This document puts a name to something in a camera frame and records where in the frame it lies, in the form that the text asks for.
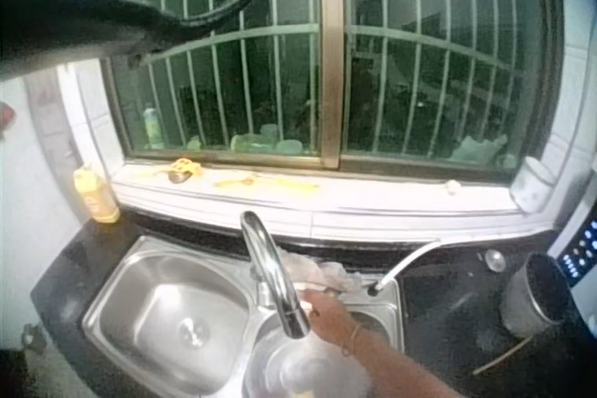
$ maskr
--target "hand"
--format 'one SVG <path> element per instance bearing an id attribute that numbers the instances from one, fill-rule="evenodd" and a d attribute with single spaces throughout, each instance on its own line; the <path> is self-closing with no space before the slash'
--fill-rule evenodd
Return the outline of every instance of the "hand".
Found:
<path id="1" fill-rule="evenodd" d="M 357 323 L 342 302 L 334 296 L 309 290 L 302 298 L 313 306 L 309 321 L 319 337 L 338 347 L 350 342 Z"/>

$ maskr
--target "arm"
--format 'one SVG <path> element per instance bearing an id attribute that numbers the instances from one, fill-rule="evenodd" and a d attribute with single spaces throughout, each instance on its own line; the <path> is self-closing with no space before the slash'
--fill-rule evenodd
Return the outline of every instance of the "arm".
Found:
<path id="1" fill-rule="evenodd" d="M 358 323 L 341 302 L 329 295 L 307 292 L 304 300 L 313 306 L 311 325 L 324 341 L 346 347 L 367 370 L 383 398 L 452 398 L 459 395 L 407 356 L 392 349 L 383 339 Z"/>

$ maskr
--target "window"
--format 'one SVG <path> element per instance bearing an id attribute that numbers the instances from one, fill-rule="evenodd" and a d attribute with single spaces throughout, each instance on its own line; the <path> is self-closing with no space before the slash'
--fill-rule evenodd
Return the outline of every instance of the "window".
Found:
<path id="1" fill-rule="evenodd" d="M 225 0 L 146 1 L 187 17 Z M 551 120 L 554 2 L 254 0 L 203 40 L 104 74 L 129 157 L 506 180 Z M 339 59 L 321 5 L 343 12 Z"/>

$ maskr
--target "plastic bag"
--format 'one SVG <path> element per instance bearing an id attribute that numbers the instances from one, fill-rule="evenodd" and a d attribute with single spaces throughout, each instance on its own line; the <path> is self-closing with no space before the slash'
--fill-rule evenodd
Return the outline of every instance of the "plastic bag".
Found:
<path id="1" fill-rule="evenodd" d="M 291 254 L 283 249 L 280 249 L 280 259 L 292 282 L 307 283 L 301 284 L 298 289 L 331 288 L 346 293 L 362 286 L 361 275 L 349 274 L 341 263 L 325 262 L 318 265 L 307 256 Z"/>

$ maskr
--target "window glass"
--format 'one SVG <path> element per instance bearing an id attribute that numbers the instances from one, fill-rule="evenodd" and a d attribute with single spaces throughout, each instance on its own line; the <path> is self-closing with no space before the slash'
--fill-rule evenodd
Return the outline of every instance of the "window glass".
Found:
<path id="1" fill-rule="evenodd" d="M 146 1 L 184 18 L 227 0 Z M 546 23 L 558 19 L 545 0 L 343 1 L 341 143 L 331 148 L 339 169 L 342 158 L 373 158 L 513 172 L 543 98 Z M 320 34 L 320 4 L 252 0 L 169 57 L 137 68 L 113 59 L 115 110 L 132 154 L 317 158 L 320 107 L 335 104 L 320 98 L 321 40 L 330 36 Z"/>
<path id="2" fill-rule="evenodd" d="M 184 18 L 227 0 L 146 1 Z M 113 59 L 132 151 L 318 154 L 318 5 L 253 0 L 190 49 L 138 68 Z"/>
<path id="3" fill-rule="evenodd" d="M 342 154 L 516 167 L 540 79 L 541 0 L 347 3 Z"/>

